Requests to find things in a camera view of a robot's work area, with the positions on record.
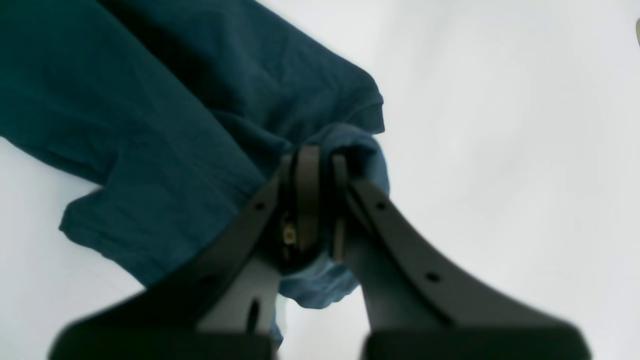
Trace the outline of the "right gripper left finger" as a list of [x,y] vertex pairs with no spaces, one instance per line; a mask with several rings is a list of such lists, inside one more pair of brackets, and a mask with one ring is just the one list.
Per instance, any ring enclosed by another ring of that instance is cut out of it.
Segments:
[[276,360],[281,278],[320,248],[320,148],[303,146],[194,259],[67,326],[51,360]]

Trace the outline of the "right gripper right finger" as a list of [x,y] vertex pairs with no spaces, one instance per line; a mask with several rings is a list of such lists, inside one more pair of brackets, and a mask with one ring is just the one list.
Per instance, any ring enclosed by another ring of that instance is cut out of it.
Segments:
[[388,196],[331,159],[333,258],[361,284],[362,360],[589,360],[576,326],[515,300],[429,244]]

